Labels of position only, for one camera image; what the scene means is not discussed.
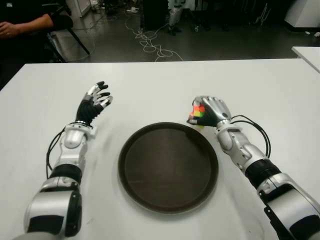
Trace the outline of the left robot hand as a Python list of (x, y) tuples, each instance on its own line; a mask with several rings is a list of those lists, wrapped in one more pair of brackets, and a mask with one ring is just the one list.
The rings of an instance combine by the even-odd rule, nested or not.
[(82, 98), (75, 117), (76, 122), (83, 122), (90, 126), (92, 121), (107, 107), (113, 97), (105, 91), (108, 85), (104, 81), (93, 85)]

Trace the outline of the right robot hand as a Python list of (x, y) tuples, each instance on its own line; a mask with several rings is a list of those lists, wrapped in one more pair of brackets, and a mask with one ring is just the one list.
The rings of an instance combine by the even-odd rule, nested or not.
[(213, 96), (197, 96), (192, 102), (192, 112), (187, 123), (190, 125), (216, 127), (230, 124), (232, 115), (225, 102)]

